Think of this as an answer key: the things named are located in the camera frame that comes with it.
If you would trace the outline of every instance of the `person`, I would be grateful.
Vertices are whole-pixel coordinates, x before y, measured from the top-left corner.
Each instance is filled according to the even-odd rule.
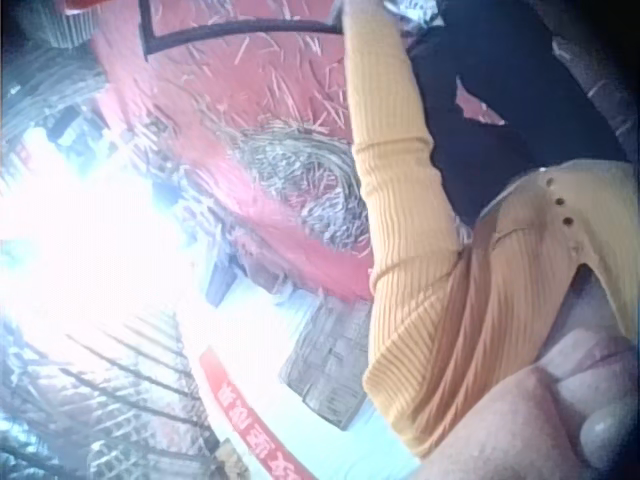
[[[536,170],[462,244],[395,24],[378,0],[346,0],[342,24],[374,253],[365,391],[425,459],[418,478],[597,471],[607,458],[593,452],[615,443],[637,404],[632,167],[577,159]],[[539,141],[565,133],[556,128]]]
[[[408,54],[434,139],[433,163],[466,224],[524,172],[575,158],[627,161],[525,0],[441,0],[440,7],[445,26],[428,28]],[[506,124],[466,118],[456,104],[458,80]]]

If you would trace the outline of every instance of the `ribbed knit sleeve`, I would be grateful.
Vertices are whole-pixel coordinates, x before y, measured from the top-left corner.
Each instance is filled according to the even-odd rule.
[[[369,210],[374,271],[365,390],[398,430],[428,375],[459,244],[402,39],[382,2],[343,20],[353,154]]]

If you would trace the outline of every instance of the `red banner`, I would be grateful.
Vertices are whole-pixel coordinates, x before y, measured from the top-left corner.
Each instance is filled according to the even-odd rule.
[[[249,406],[213,349],[200,357],[207,383],[220,408],[249,450],[276,480],[313,480],[314,477],[278,440]]]

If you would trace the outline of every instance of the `black pants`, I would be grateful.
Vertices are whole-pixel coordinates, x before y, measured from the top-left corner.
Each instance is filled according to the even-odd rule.
[[[409,47],[434,138],[433,162],[472,225],[514,178],[576,158],[625,160],[605,118],[553,55],[551,32],[518,0],[447,0],[445,27]],[[456,81],[506,125],[466,119]]]

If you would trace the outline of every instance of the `yellow sweater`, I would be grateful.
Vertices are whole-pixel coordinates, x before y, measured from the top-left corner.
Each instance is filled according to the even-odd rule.
[[[410,63],[381,3],[347,3],[343,19],[375,257],[364,387],[422,457],[491,387],[534,361],[580,264],[598,276],[624,334],[637,338],[637,187],[631,167],[612,162],[535,172],[460,245]]]

